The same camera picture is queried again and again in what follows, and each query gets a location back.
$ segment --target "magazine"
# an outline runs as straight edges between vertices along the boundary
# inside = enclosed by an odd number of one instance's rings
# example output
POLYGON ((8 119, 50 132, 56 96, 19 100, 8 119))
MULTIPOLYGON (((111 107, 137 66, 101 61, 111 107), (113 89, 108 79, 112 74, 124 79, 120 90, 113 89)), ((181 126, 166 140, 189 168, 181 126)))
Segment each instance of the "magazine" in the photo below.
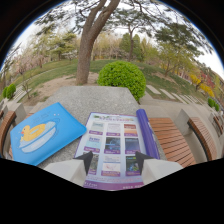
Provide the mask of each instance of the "magazine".
MULTIPOLYGON (((86 124, 87 132, 82 136, 74 156, 89 151, 94 154, 83 187, 124 190, 144 185, 135 157, 136 151, 149 154, 142 135, 146 130, 142 130, 140 120, 129 115, 90 114, 86 124)), ((154 144, 151 142, 149 147, 152 148, 154 144)))

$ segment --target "yellow duck illustration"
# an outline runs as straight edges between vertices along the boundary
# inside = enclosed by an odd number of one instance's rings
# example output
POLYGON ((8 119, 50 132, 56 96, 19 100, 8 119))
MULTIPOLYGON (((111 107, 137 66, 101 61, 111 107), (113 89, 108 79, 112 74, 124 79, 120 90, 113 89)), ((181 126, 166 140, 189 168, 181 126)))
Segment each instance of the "yellow duck illustration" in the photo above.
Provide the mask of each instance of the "yellow duck illustration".
POLYGON ((34 138, 38 137, 45 130, 45 124, 39 124, 34 128, 30 129, 30 126, 27 125, 23 128, 21 134, 24 134, 21 137, 20 141, 31 141, 34 138))

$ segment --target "bench slat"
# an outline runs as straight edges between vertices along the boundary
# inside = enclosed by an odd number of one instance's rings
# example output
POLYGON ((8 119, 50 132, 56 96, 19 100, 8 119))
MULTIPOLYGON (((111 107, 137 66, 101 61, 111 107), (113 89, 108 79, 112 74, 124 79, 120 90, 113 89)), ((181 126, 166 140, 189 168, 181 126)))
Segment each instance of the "bench slat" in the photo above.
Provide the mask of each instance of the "bench slat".
POLYGON ((203 122, 199 118, 190 118, 188 124, 201 142, 208 161, 216 159, 217 151, 215 143, 203 122))
POLYGON ((192 158, 195 162, 186 140, 170 118, 149 118, 149 123, 168 161, 183 163, 183 167, 189 166, 192 158))

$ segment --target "purple cover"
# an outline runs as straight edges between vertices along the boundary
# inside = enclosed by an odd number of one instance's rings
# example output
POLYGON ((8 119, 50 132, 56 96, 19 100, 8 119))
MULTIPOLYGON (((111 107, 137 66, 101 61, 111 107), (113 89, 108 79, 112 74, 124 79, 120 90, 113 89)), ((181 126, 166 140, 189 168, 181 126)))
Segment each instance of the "purple cover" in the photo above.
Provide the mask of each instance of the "purple cover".
POLYGON ((156 142, 153 138, 153 131, 149 124, 148 117, 144 109, 139 109, 136 111, 138 121, 141 127, 142 137, 145 143, 145 150, 148 156, 155 159, 160 159, 159 151, 156 142))

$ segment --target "brochure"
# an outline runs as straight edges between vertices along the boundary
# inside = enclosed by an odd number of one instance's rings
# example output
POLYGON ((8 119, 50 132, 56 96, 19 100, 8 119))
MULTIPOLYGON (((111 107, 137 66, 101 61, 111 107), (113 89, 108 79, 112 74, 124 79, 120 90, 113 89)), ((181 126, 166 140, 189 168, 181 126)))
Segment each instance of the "brochure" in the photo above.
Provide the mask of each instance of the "brochure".
POLYGON ((100 190, 142 187, 144 184, 135 152, 148 154, 148 150, 142 135, 145 130, 141 128, 139 118, 91 113, 86 128, 87 132, 82 136, 74 156, 81 156, 88 151, 94 154, 83 187, 100 190))
POLYGON ((36 166, 85 132, 86 127, 60 103, 52 104, 12 129, 13 159, 36 166))

